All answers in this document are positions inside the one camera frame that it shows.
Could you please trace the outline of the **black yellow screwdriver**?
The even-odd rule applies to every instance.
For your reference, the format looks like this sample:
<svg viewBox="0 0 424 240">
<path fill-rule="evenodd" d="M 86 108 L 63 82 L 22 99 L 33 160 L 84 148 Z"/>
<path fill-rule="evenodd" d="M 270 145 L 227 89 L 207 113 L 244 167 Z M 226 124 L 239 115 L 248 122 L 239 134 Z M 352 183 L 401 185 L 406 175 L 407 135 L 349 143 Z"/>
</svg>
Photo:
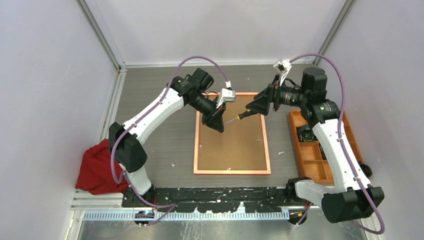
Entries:
<svg viewBox="0 0 424 240">
<path fill-rule="evenodd" d="M 250 116 L 255 115 L 255 114 L 256 114 L 255 112 L 248 109 L 248 110 L 244 111 L 243 113 L 238 114 L 234 119 L 228 120 L 228 121 L 224 122 L 223 124 L 226 125 L 226 124 L 229 124 L 229 123 L 234 122 L 236 120 L 242 120 L 246 117 L 250 117 Z"/>
</svg>

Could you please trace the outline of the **red picture frame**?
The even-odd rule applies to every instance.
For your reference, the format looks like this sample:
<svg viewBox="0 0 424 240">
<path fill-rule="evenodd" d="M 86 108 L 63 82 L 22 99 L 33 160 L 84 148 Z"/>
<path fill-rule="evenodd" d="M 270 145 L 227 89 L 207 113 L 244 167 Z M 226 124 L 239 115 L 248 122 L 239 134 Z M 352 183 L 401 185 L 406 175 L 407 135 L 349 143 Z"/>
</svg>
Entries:
<svg viewBox="0 0 424 240">
<path fill-rule="evenodd" d="M 271 163 L 265 118 L 236 116 L 253 100 L 254 92 L 238 92 L 226 105 L 224 132 L 202 124 L 196 113 L 193 173 L 195 175 L 270 175 Z"/>
</svg>

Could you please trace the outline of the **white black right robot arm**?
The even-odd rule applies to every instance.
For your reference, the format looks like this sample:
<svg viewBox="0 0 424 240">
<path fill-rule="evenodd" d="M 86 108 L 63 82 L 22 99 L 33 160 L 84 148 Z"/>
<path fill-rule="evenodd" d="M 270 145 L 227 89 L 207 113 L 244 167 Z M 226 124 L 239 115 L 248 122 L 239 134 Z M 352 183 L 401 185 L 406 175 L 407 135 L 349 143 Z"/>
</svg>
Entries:
<svg viewBox="0 0 424 240">
<path fill-rule="evenodd" d="M 300 85 L 294 82 L 286 85 L 288 72 L 287 67 L 279 67 L 274 80 L 239 115 L 240 119 L 255 114 L 266 116 L 270 109 L 278 110 L 281 105 L 298 107 L 322 146 L 334 186 L 326 187 L 308 177 L 292 178 L 286 185 L 287 202 L 299 205 L 307 200 L 316 204 L 331 223 L 376 214 L 385 194 L 381 187 L 372 186 L 356 159 L 344 130 L 341 111 L 326 97 L 325 71 L 318 67 L 304 69 Z"/>
</svg>

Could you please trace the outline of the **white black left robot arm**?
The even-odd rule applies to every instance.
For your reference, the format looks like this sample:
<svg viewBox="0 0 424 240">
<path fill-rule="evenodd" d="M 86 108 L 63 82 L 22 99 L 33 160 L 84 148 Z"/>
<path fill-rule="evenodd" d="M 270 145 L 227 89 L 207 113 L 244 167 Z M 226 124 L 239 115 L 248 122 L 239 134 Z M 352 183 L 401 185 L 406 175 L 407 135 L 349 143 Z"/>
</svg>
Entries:
<svg viewBox="0 0 424 240">
<path fill-rule="evenodd" d="M 153 202 L 153 185 L 147 176 L 145 163 L 147 153 L 144 142 L 169 116 L 186 105 L 202 114 L 202 124 L 224 132 L 223 113 L 225 104 L 218 106 L 219 99 L 204 95 L 214 79 L 206 71 L 197 68 L 193 74 L 182 78 L 176 76 L 160 95 L 132 119 L 109 127 L 108 141 L 112 159 L 123 169 L 129 185 L 136 190 L 134 200 L 141 207 Z"/>
</svg>

